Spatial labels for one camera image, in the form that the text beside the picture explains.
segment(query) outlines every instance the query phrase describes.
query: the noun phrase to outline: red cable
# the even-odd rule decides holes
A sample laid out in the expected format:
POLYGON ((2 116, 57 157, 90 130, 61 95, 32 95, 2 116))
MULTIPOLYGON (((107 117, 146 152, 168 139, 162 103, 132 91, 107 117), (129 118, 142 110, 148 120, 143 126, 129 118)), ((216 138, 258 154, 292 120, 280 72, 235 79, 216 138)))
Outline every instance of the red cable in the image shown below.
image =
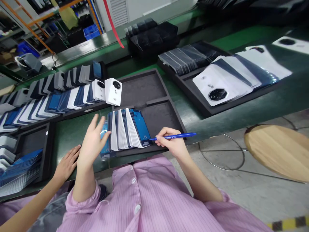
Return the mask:
POLYGON ((106 13, 107 13, 107 16, 108 16, 110 25, 112 26, 112 29, 113 29, 113 33, 114 33, 114 35, 115 35, 115 37, 116 37, 116 39, 117 39, 119 45, 120 45, 122 48, 125 48, 125 47, 123 46, 123 44, 121 43, 119 37, 118 37, 117 31, 116 31, 116 29, 115 29, 115 26, 114 26, 114 23, 113 23, 113 20, 112 20, 112 17, 110 16, 110 12, 109 12, 109 8, 108 8, 108 5, 107 5, 107 2, 106 2, 106 0, 103 0, 103 2, 104 2, 104 5, 105 5, 105 9, 106 9, 106 13))

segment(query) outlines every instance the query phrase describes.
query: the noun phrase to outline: ventilation grille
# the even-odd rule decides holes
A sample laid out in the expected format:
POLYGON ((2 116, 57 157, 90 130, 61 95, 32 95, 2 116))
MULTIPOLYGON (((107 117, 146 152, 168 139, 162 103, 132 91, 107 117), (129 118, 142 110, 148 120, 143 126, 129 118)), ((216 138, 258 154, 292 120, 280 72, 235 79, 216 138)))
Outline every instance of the ventilation grille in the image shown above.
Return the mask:
POLYGON ((115 27, 128 22, 126 0, 110 0, 111 14, 115 27))

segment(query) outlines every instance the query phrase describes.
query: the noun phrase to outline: person's right hand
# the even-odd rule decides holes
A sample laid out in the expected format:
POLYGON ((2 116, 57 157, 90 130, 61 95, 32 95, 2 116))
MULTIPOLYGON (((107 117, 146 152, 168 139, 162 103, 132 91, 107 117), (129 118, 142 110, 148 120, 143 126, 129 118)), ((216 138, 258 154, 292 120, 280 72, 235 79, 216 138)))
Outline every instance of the person's right hand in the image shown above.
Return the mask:
POLYGON ((77 160, 77 167, 89 168, 92 166, 94 160, 103 149, 110 131, 106 132, 101 139, 101 131, 105 122, 105 117, 101 117, 100 122, 97 125, 99 115, 95 114, 85 135, 83 144, 80 149, 80 155, 77 160))
POLYGON ((177 138, 171 140, 163 138, 163 136, 170 136, 176 134, 181 134, 181 132, 172 128, 163 127, 162 130, 159 132, 159 134, 156 135, 157 140, 155 141, 155 143, 158 146, 167 147, 169 151, 172 153, 172 155, 176 158, 183 158, 185 156, 189 156, 183 138, 177 138))

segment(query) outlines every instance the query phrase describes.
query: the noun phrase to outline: shirt button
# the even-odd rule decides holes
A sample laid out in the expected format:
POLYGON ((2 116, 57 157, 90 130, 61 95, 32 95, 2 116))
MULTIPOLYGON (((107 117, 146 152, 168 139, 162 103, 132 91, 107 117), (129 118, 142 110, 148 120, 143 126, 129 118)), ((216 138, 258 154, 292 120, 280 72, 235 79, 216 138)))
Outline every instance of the shirt button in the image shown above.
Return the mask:
POLYGON ((137 205, 134 210, 134 215, 136 215, 140 209, 141 209, 141 205, 137 205))

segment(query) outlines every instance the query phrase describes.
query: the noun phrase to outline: metal stool leg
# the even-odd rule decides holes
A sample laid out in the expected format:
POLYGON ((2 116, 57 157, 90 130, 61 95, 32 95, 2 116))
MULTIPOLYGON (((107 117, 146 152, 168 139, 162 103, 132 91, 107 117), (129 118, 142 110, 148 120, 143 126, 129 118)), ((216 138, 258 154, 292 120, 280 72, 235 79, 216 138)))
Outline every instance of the metal stool leg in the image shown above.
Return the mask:
POLYGON ((257 173, 257 172, 250 172, 250 171, 245 171, 245 170, 240 170, 240 168, 244 165, 245 163, 245 151, 248 151, 247 149, 242 149, 240 147, 240 145, 230 136, 226 135, 226 134, 223 134, 224 136, 227 136, 229 137, 231 140, 233 140, 237 146, 240 148, 240 150, 207 150, 207 151, 202 151, 201 150, 201 146, 200 146, 200 142, 199 142, 199 149, 200 149, 200 152, 202 153, 202 156, 213 166, 215 166, 216 168, 219 168, 221 170, 224 170, 224 171, 240 171, 240 172, 246 172, 246 173, 251 173, 251 174, 256 174, 256 175, 260 175, 260 176, 267 176, 267 177, 272 177, 272 178, 277 178, 277 179, 283 179, 283 180, 287 180, 287 181, 291 181, 291 182, 296 182, 296 183, 301 183, 301 184, 305 184, 304 182, 299 182, 299 181, 296 181, 296 180, 291 180, 291 179, 286 179, 286 178, 282 178, 282 177, 276 177, 276 176, 271 176, 271 175, 266 175, 266 174, 262 174, 262 173, 257 173), (241 151, 242 152, 242 162, 241 164, 237 167, 237 168, 234 168, 234 169, 224 169, 224 168, 220 168, 218 166, 216 166, 215 164, 213 164, 212 162, 210 162, 203 154, 203 152, 214 152, 214 151, 241 151))

